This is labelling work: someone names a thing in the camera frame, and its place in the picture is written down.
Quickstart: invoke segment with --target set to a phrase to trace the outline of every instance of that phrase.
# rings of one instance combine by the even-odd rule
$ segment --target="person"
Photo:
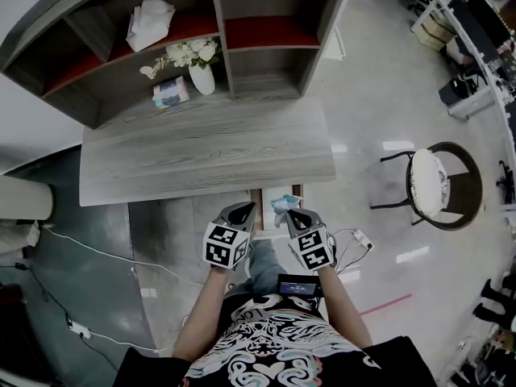
[[[503,288],[514,290],[514,276],[508,276],[504,278],[502,282]],[[504,330],[513,330],[512,326],[516,319],[516,300],[506,296],[503,293],[499,293],[491,288],[491,280],[487,280],[482,289],[481,296],[489,300],[493,300],[503,306],[505,313],[498,314],[494,311],[485,308],[482,303],[475,307],[473,315],[482,321],[488,323],[496,323]]]
[[[125,385],[436,386],[410,339],[373,346],[335,270],[317,271],[329,322],[308,302],[276,294],[271,241],[251,244],[250,278],[226,294],[230,271],[210,270],[171,358],[130,348],[114,387]]]

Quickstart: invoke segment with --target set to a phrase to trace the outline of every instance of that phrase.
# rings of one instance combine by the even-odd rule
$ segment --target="cable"
[[[339,234],[340,232],[345,232],[345,231],[351,232],[352,234],[354,234],[356,232],[356,229],[355,228],[341,228],[330,235],[333,236],[335,239],[335,235]],[[344,258],[344,255],[346,254],[347,250],[349,249],[350,243],[351,243],[351,240],[347,242],[346,248],[344,249],[343,253],[340,255],[339,261],[335,264],[335,270],[337,271],[337,275],[339,275],[343,271],[343,269],[339,269],[339,266],[340,266],[340,263],[342,262],[342,259]]]
[[[133,343],[123,343],[121,341],[117,341],[116,339],[112,339],[111,337],[108,337],[107,335],[97,334],[97,333],[92,332],[92,331],[90,331],[89,333],[91,335],[96,335],[97,337],[100,337],[100,338],[103,338],[103,339],[108,339],[109,341],[112,341],[115,344],[118,344],[118,345],[129,345],[129,346],[134,347],[134,348],[139,348],[140,350],[145,350],[146,352],[166,352],[166,351],[168,351],[168,350],[170,350],[172,348],[172,347],[167,347],[167,348],[161,348],[160,350],[156,350],[154,348],[140,347],[139,345],[136,345],[136,344],[133,344]]]
[[[204,286],[204,284],[201,284],[201,283],[199,283],[199,282],[192,282],[192,281],[188,281],[188,280],[186,280],[186,279],[185,279],[185,278],[183,278],[181,275],[179,275],[179,274],[175,273],[174,271],[171,271],[170,269],[168,269],[168,268],[164,267],[163,265],[153,264],[153,263],[150,263],[150,262],[142,262],[142,261],[129,260],[128,258],[124,258],[123,256],[117,256],[117,255],[109,254],[109,253],[107,253],[107,252],[102,252],[102,251],[99,251],[98,249],[95,249],[95,248],[90,247],[89,245],[86,245],[85,243],[79,242],[79,241],[77,241],[77,240],[76,240],[76,239],[74,239],[74,238],[71,238],[71,237],[66,236],[66,235],[57,234],[56,232],[52,231],[50,228],[47,228],[45,225],[42,225],[41,227],[43,227],[44,229],[46,229],[48,232],[50,232],[51,234],[53,234],[53,235],[55,235],[55,236],[59,236],[60,238],[69,239],[70,241],[72,241],[72,242],[74,242],[74,243],[77,243],[77,244],[81,245],[81,246],[82,246],[82,247],[84,247],[84,248],[88,248],[88,249],[90,249],[91,251],[96,252],[97,254],[101,254],[101,255],[109,256],[109,257],[111,257],[111,258],[115,258],[115,259],[117,259],[117,260],[122,260],[122,261],[126,261],[126,262],[131,262],[132,264],[147,265],[147,266],[151,266],[151,267],[158,267],[158,268],[162,268],[162,269],[164,269],[167,273],[169,273],[169,274],[171,274],[171,275],[174,275],[176,278],[178,278],[180,281],[185,282],[186,284]]]
[[[342,271],[343,271],[343,270],[345,270],[346,268],[351,267],[353,264],[357,263],[358,261],[362,260],[366,255],[368,255],[368,254],[369,254],[369,251],[371,251],[371,248],[368,248],[368,249],[366,250],[366,252],[365,252],[365,253],[364,253],[364,254],[363,254],[363,255],[362,255],[358,260],[354,260],[353,262],[350,262],[348,265],[346,265],[346,266],[342,269]]]
[[[38,283],[38,285],[41,288],[41,297],[43,298],[43,300],[45,302],[48,302],[49,298],[52,299],[64,311],[64,316],[67,320],[66,322],[68,323],[68,321],[71,320],[69,312],[66,310],[66,308],[64,308],[63,305],[59,301],[56,300],[56,297],[54,297],[51,293],[49,293],[45,289],[45,287],[43,287],[43,284],[41,284],[41,281],[36,276],[35,272],[32,271],[30,268],[28,268],[25,264],[21,264],[21,263],[17,262],[15,265],[0,266],[0,268],[14,268],[14,269],[18,269],[19,271],[30,272],[32,274],[32,276],[34,277],[35,281]]]
[[[351,241],[350,241],[349,243],[347,243],[346,249],[344,250],[344,252],[342,253],[342,255],[341,255],[341,256],[340,256],[340,258],[339,258],[339,262],[337,263],[337,275],[339,275],[340,273],[343,273],[343,272],[344,272],[344,270],[345,270],[347,267],[349,267],[349,265],[351,265],[351,264],[348,264],[348,265],[346,265],[344,268],[339,268],[340,263],[342,262],[342,259],[344,258],[344,254],[346,253],[347,248],[349,247],[349,244],[350,244],[350,243],[351,243]]]
[[[82,343],[87,347],[89,348],[90,350],[96,352],[97,354],[100,354],[102,357],[104,357],[104,359],[109,363],[109,365],[111,366],[112,369],[114,369],[116,372],[119,372],[118,369],[113,365],[113,363],[110,362],[110,359],[108,359],[106,357],[106,355],[102,352],[100,352],[99,350],[95,350],[95,348],[91,347],[85,340],[84,340],[84,334],[80,333],[79,334],[79,337],[81,337],[81,341]]]
[[[52,299],[64,311],[64,317],[66,319],[66,326],[68,328],[70,328],[72,319],[70,318],[69,312],[66,310],[66,308],[63,307],[63,305],[59,301],[56,300],[56,297],[54,297],[50,292],[48,292],[45,289],[43,284],[41,284],[40,279],[36,276],[36,274],[34,273],[34,271],[32,271],[32,269],[28,268],[25,264],[21,264],[21,263],[18,263],[18,262],[15,265],[2,265],[2,266],[0,266],[0,268],[14,268],[14,269],[18,269],[20,271],[28,271],[28,272],[30,272],[32,274],[32,276],[34,277],[34,279],[36,280],[36,282],[38,283],[38,285],[40,286],[40,288],[41,288],[41,291],[42,291],[41,295],[43,297],[43,300],[45,302],[48,302],[49,299]],[[140,350],[145,350],[145,351],[148,351],[148,352],[162,352],[162,351],[166,351],[166,350],[171,349],[170,347],[168,347],[168,348],[162,348],[161,350],[155,350],[155,349],[152,349],[152,348],[141,347],[141,346],[133,344],[133,343],[121,343],[121,342],[119,342],[119,341],[117,341],[115,339],[112,339],[112,338],[110,338],[110,337],[108,337],[106,335],[97,334],[97,333],[94,333],[92,331],[90,331],[90,334],[96,335],[97,337],[101,337],[101,338],[104,338],[104,339],[108,339],[108,340],[110,340],[110,341],[112,341],[113,343],[116,343],[116,344],[130,345],[130,346],[132,346],[134,348],[139,348]]]
[[[338,229],[331,235],[337,235],[337,234],[340,234],[340,232],[344,232],[344,231],[353,233],[353,232],[355,232],[355,229],[354,228],[342,228],[342,229]]]

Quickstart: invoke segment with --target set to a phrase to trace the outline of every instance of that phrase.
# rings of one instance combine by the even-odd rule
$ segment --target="white vase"
[[[202,94],[212,94],[215,91],[215,79],[209,64],[204,69],[199,65],[189,66],[190,77],[192,77],[193,84]]]

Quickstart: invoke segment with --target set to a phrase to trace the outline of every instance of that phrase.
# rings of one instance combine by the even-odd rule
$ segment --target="white flower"
[[[199,52],[199,57],[201,57],[201,59],[203,59],[204,61],[209,61],[214,54],[215,49],[213,48],[213,46],[205,46]]]
[[[156,77],[156,70],[150,66],[144,66],[139,70],[139,72],[147,76],[149,79],[154,79],[154,77]]]
[[[174,66],[180,68],[185,65],[191,65],[192,59],[198,57],[188,44],[173,44],[172,46],[168,46],[166,50],[167,56],[173,62]]]
[[[217,42],[215,40],[211,40],[209,43],[208,43],[208,46],[210,46],[211,48],[215,49],[215,51],[217,52]]]
[[[189,46],[194,52],[200,52],[206,46],[206,39],[196,39],[189,42]]]

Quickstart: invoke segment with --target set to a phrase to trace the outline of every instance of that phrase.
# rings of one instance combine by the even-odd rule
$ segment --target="tissue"
[[[176,9],[163,0],[144,0],[131,15],[127,42],[139,52],[169,34],[169,25]]]
[[[297,197],[295,195],[283,195],[282,198],[274,199],[271,201],[274,213],[276,214],[274,217],[274,226],[276,228],[279,228],[282,223],[286,223],[285,216],[287,210],[298,208],[299,202],[301,202],[301,200],[301,197]]]

